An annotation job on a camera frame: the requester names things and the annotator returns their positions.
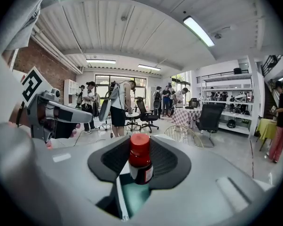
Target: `floor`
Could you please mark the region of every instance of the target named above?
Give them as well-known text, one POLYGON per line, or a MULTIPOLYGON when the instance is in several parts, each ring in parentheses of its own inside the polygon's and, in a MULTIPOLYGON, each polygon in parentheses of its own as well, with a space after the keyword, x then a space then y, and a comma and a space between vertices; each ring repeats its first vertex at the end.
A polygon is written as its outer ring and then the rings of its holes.
MULTIPOLYGON (((171 118, 162 118, 162 120, 159 119, 158 121, 154 122, 154 125, 159 126, 159 130, 153 128, 153 132, 152 134, 150 134, 149 128, 144 128, 141 132, 153 136, 157 134, 164 134, 165 131, 172 126, 172 129, 174 128, 174 124, 171 123, 171 118)), ((95 118, 94 124, 96 127, 99 127, 102 122, 99 122, 99 120, 95 118)), ((211 145, 211 142, 208 139, 208 132, 204 131, 204 133, 201 134, 195 125, 193 125, 193 131, 197 136, 201 138, 204 145, 211 145)), ((128 128, 127 132, 129 135, 131 135, 132 133, 139 133, 138 130, 133 130, 133 132, 130 132, 128 128)), ((191 135, 182 137, 182 133, 178 133, 177 136, 178 137, 175 137, 175 140, 181 140, 184 143, 187 143, 191 146, 195 146, 194 140, 191 135)), ((261 146, 262 141, 258 140, 258 142, 256 142, 257 137, 254 137, 253 139, 249 140, 247 135, 219 129, 217 133, 213 133, 211 135, 211 139, 214 143, 214 148, 205 148, 205 150, 223 156, 236 167, 247 173, 253 179, 271 185, 276 185, 278 183, 283 173, 283 152, 280 161, 277 164, 272 163, 266 157, 266 152, 270 141, 266 141, 262 151, 260 152, 259 148, 261 146)), ((81 128, 78 129, 78 132, 74 138, 52 139, 52 147, 60 148, 74 145, 84 146, 96 143, 100 140, 110 140, 110 129, 105 131, 105 129, 101 128, 98 131, 93 131, 92 134, 86 134, 84 132, 83 125, 81 125, 81 128)))

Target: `red bottle cap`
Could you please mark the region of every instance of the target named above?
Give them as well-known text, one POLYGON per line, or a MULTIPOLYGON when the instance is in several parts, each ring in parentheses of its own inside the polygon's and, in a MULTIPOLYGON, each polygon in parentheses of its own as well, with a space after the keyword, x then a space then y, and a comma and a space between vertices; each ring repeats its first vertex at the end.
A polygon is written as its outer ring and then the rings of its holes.
POLYGON ((146 156, 150 152, 150 137, 147 134, 133 134, 130 138, 130 150, 135 156, 146 156))

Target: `checkered tablecloth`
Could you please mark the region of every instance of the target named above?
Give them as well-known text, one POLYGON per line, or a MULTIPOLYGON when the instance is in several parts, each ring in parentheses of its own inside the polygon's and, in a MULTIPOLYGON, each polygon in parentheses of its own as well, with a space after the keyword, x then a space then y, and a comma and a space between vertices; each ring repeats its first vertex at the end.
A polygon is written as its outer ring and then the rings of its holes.
POLYGON ((200 115, 201 110, 175 108, 171 123, 174 123, 179 126, 189 127, 189 123, 192 122, 194 117, 197 116, 199 118, 200 115))

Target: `brick wall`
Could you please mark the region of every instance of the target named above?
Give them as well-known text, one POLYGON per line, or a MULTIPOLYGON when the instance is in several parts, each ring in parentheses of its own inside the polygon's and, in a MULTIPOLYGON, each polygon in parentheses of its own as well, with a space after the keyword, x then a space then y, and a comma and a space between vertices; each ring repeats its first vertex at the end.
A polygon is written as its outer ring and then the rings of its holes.
POLYGON ((51 86, 60 90, 60 103, 63 104, 64 80, 76 81, 76 74, 30 39, 29 46, 18 51, 13 69, 28 73, 34 66, 51 86))

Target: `window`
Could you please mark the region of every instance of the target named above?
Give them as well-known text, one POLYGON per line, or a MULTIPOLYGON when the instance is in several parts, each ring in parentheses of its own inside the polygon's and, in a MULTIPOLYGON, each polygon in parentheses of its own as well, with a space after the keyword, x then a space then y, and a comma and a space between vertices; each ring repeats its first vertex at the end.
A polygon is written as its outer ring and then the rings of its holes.
MULTIPOLYGON (((180 73, 177 75, 172 76, 172 87, 175 89, 175 91, 180 91, 183 88, 188 88, 190 91, 190 71, 187 71, 185 73, 180 73)), ((190 92, 185 94, 184 96, 184 105, 188 105, 188 101, 190 101, 190 92)))
POLYGON ((108 92, 109 85, 111 82, 115 81, 116 83, 121 83, 124 81, 135 81, 136 88, 135 92, 131 90, 131 100, 137 99, 137 97, 143 97, 146 99, 146 85, 147 80, 143 78, 135 78, 135 77, 124 77, 124 76, 116 76, 116 75, 96 75, 95 83, 98 86, 96 88, 96 92, 101 97, 101 105, 103 103, 103 99, 105 98, 106 93, 108 92))

